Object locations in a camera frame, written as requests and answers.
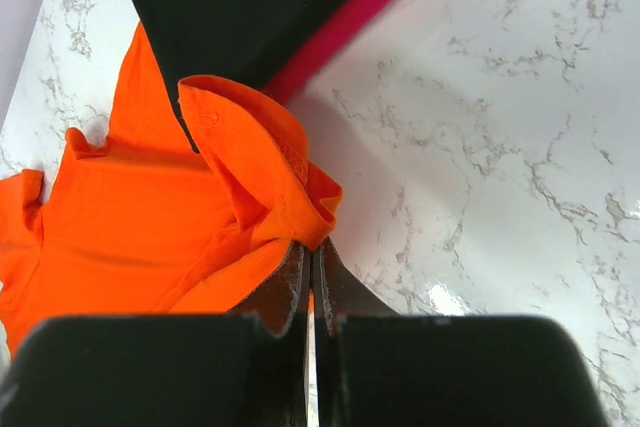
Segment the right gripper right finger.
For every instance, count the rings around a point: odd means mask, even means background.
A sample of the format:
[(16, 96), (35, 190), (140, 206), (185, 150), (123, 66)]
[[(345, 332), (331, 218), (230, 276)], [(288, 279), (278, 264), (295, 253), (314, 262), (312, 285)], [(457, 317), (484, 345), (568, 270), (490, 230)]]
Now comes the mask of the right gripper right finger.
[(520, 315), (400, 315), (325, 241), (312, 255), (323, 426), (603, 426), (568, 333)]

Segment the orange t shirt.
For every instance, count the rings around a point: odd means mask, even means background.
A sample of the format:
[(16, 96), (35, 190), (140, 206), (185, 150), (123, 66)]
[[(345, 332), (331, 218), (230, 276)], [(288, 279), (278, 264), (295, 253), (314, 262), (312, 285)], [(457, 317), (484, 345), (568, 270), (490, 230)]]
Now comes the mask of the orange t shirt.
[(341, 186), (301, 123), (235, 81), (178, 84), (179, 126), (143, 28), (123, 60), (101, 146), (76, 128), (48, 199), (43, 175), (1, 182), (1, 323), (16, 353), (41, 322), (76, 314), (221, 313), (318, 247)]

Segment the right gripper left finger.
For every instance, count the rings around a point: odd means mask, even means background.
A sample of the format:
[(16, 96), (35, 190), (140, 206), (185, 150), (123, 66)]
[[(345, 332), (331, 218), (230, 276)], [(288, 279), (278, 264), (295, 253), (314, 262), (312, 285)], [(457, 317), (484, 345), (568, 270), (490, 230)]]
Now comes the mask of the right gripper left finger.
[(1, 384), (5, 426), (303, 426), (310, 254), (223, 314), (41, 322)]

